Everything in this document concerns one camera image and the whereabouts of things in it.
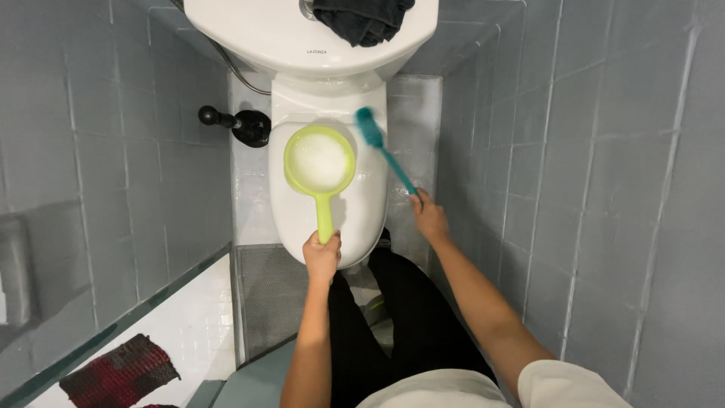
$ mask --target toilet tank lid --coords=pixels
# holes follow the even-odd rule
[[[194,26],[232,52],[298,76],[345,76],[385,65],[430,38],[438,18],[438,0],[418,0],[391,41],[363,48],[308,20],[298,0],[185,0],[184,9]]]

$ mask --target red checkered cloth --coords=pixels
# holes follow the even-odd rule
[[[181,379],[168,354],[138,334],[59,385],[78,408],[129,408],[174,378]]]

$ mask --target drain grate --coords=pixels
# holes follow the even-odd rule
[[[282,244],[236,247],[236,310],[249,361],[297,333],[307,293],[307,270]]]

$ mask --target shower hose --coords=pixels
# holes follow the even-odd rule
[[[171,1],[179,10],[181,10],[181,12],[184,12],[183,11],[183,0],[169,0],[169,1]],[[237,77],[247,88],[251,89],[252,91],[257,92],[258,94],[262,94],[262,95],[271,95],[272,94],[271,91],[263,91],[262,89],[259,89],[256,86],[250,84],[249,81],[247,81],[245,79],[245,77],[241,74],[239,67],[237,67],[236,64],[234,64],[234,61],[231,60],[231,58],[229,57],[229,54],[227,54],[226,50],[224,50],[224,48],[221,45],[219,45],[218,42],[212,40],[208,36],[207,36],[207,40],[209,40],[209,42],[212,43],[212,45],[217,50],[219,55],[222,56],[222,59],[224,60],[224,62],[226,62],[227,66],[229,67],[231,72],[234,73],[234,76]]]

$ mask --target white toilet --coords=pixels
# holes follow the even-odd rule
[[[360,262],[383,229],[388,166],[357,130],[355,111],[372,107],[386,133],[386,81],[433,35],[438,0],[418,0],[392,41],[371,48],[351,47],[309,20],[297,0],[185,0],[184,7],[201,32],[272,78],[270,201],[282,244],[300,262],[302,244],[317,229],[315,201],[287,184],[284,147],[294,132],[312,123],[348,139],[355,177],[331,207],[333,224],[342,233],[339,267]]]

